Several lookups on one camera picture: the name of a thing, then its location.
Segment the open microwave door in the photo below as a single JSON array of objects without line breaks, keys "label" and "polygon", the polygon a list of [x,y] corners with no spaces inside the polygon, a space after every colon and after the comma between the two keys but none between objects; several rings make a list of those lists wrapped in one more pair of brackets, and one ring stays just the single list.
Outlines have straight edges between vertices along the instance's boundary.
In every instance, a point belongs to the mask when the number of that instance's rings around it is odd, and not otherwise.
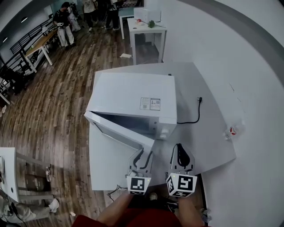
[{"label": "open microwave door", "polygon": [[147,153],[150,153],[152,150],[154,145],[153,139],[117,125],[91,111],[87,111],[84,116],[92,125],[97,126],[103,134],[111,137],[112,139],[137,150],[144,148],[144,151]]}]

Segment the gray table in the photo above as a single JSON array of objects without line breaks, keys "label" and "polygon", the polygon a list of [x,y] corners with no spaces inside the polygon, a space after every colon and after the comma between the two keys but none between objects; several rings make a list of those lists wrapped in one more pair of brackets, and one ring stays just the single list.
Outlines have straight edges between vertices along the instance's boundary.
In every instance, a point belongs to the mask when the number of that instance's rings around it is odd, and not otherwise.
[{"label": "gray table", "polygon": [[[198,117],[198,97],[203,98],[200,121],[192,125],[177,125],[166,141],[155,141],[150,185],[165,184],[165,172],[170,167],[172,149],[182,143],[195,157],[195,174],[211,170],[236,158],[233,144],[225,140],[226,124],[219,107],[193,63],[157,63],[121,67],[95,73],[96,81],[102,72],[172,74],[176,82],[177,119],[195,121]],[[125,174],[134,149],[109,139],[90,125],[90,168],[93,190],[113,190],[116,185],[127,186]]]},{"label": "gray table", "polygon": [[120,21],[121,36],[122,36],[122,39],[124,39],[122,19],[123,17],[134,17],[134,7],[120,9],[118,12],[118,16],[119,16],[119,21]]}]

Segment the wooden floor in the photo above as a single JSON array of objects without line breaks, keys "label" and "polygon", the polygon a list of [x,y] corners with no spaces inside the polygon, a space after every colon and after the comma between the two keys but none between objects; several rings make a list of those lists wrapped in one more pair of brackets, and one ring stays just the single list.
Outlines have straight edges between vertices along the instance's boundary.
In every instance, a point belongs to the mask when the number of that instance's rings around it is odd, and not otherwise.
[{"label": "wooden floor", "polygon": [[[76,215],[96,218],[109,204],[104,192],[91,189],[89,168],[89,123],[83,114],[92,93],[95,72],[132,65],[129,32],[125,40],[120,31],[87,28],[77,34],[70,50],[51,50],[53,66],[45,59],[26,91],[11,97],[0,119],[0,146],[52,164],[52,193],[60,201],[59,212],[39,220],[41,227],[70,227]],[[158,52],[149,44],[137,46],[139,63],[156,63]],[[19,186],[24,174],[43,172],[41,167],[18,166]],[[39,226],[36,221],[29,227]]]}]

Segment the black railing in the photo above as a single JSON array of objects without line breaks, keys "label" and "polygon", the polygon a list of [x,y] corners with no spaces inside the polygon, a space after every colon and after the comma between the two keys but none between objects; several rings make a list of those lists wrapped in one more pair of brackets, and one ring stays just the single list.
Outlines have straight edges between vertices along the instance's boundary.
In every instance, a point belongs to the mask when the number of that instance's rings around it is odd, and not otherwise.
[{"label": "black railing", "polygon": [[17,53],[19,50],[23,49],[33,38],[38,36],[42,32],[42,28],[45,26],[48,26],[52,23],[49,22],[50,19],[44,21],[39,26],[32,29],[30,32],[28,32],[26,35],[24,35],[18,42],[16,42],[10,50],[13,54]]}]

